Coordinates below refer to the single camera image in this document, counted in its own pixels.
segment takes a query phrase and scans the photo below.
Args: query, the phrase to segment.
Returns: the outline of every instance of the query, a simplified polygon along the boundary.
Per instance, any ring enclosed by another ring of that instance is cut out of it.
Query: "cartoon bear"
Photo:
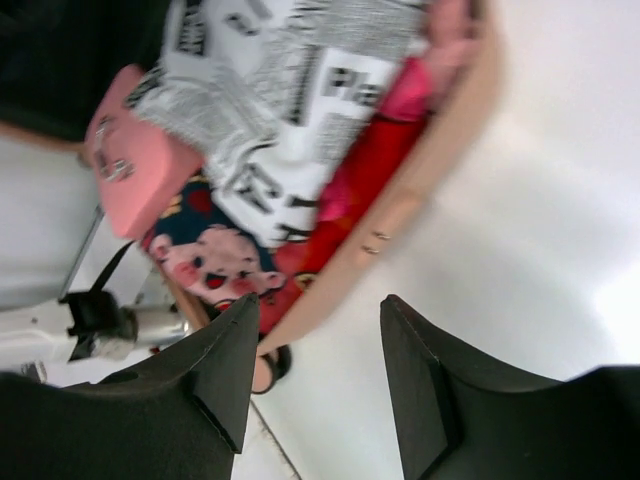
[[[248,293],[259,296],[282,288],[286,277],[263,271],[256,245],[235,228],[211,225],[195,243],[173,245],[169,235],[158,235],[149,253],[183,288],[212,305],[236,300]]]

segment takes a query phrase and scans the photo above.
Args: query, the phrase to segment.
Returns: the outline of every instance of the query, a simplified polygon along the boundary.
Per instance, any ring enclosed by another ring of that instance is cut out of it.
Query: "pink case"
[[[143,237],[204,163],[193,148],[123,107],[142,75],[135,65],[118,73],[85,139],[105,214],[117,236],[132,240]]]

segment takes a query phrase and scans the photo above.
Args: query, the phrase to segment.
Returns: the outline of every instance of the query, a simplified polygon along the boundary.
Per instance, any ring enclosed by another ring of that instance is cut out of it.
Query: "metal cylinder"
[[[183,339],[189,333],[189,322],[179,312],[168,307],[133,307],[136,325],[136,347],[162,347]]]

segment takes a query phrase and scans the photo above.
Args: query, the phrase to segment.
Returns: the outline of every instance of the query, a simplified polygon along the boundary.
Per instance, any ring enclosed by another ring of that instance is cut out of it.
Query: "red fabric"
[[[270,332],[300,295],[311,286],[349,233],[367,212],[397,168],[411,151],[426,121],[399,123],[376,115],[353,145],[336,173],[346,182],[349,199],[345,212],[318,222],[305,243],[286,244],[275,252],[275,263],[286,275],[284,287],[262,298],[260,331]]]

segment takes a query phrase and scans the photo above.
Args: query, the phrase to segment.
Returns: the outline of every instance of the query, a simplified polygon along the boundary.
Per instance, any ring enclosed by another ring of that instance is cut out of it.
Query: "cartoon character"
[[[265,296],[286,281],[278,271],[264,271],[273,266],[254,242],[225,225],[211,225],[195,243],[183,245],[173,245],[169,235],[158,235],[149,252],[186,290],[214,306],[248,293]]]

